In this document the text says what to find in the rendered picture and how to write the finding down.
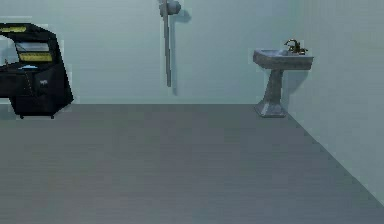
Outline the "dark bronze sink tap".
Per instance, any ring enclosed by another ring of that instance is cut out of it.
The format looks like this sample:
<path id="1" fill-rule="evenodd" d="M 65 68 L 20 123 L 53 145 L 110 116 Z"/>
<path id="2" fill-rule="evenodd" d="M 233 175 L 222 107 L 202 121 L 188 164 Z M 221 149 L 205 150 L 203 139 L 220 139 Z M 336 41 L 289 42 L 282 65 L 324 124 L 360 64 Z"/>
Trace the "dark bronze sink tap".
<path id="1" fill-rule="evenodd" d="M 297 53 L 299 55 L 305 55 L 307 49 L 302 48 L 301 44 L 295 39 L 289 39 L 284 43 L 285 46 L 288 47 L 288 50 L 292 53 Z"/>

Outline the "yellow towel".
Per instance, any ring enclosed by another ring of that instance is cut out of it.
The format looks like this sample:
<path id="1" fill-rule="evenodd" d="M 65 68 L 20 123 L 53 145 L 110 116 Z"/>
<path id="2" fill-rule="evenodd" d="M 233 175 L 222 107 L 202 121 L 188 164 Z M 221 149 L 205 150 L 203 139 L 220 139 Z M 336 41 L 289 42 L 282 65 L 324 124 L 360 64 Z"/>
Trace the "yellow towel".
<path id="1" fill-rule="evenodd" d="M 19 54 L 21 61 L 27 62 L 52 62 L 53 58 L 49 52 L 24 52 Z"/>
<path id="2" fill-rule="evenodd" d="M 20 33 L 20 32 L 25 32 L 27 28 L 25 26 L 13 26 L 13 27 L 1 27 L 0 32 L 2 33 Z"/>

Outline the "grey folded towel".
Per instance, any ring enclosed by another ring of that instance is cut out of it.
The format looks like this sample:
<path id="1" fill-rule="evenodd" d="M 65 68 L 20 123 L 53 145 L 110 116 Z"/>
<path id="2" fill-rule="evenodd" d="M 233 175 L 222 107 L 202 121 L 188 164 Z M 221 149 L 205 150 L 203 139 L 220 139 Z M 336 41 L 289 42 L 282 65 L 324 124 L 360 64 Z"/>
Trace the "grey folded towel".
<path id="1" fill-rule="evenodd" d="M 48 52 L 49 45 L 39 42 L 17 42 L 16 49 L 20 52 Z"/>

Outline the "grey pedestal sink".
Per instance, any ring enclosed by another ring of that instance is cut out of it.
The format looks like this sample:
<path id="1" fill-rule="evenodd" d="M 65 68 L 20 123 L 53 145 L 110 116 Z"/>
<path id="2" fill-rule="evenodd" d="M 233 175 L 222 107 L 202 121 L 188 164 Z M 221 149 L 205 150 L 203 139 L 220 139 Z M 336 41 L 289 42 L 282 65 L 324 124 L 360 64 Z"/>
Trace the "grey pedestal sink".
<path id="1" fill-rule="evenodd" d="M 314 57 L 292 53 L 288 50 L 257 49 L 253 62 L 263 69 L 270 69 L 267 87 L 263 99 L 254 107 L 259 116 L 264 118 L 283 118 L 286 111 L 281 105 L 282 78 L 286 70 L 308 71 Z"/>

